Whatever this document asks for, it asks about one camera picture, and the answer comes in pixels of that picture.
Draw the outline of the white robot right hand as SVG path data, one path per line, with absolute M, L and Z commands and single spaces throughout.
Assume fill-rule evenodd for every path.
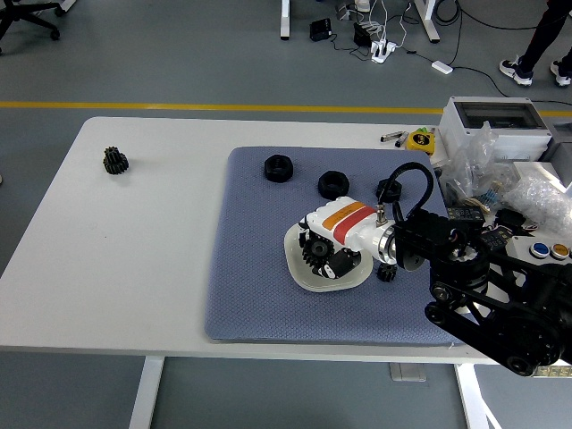
M 378 210 L 339 197 L 306 214 L 298 223 L 302 260 L 312 274 L 337 280 L 353 272 L 365 257 L 382 260 L 382 244 L 391 222 L 379 222 Z

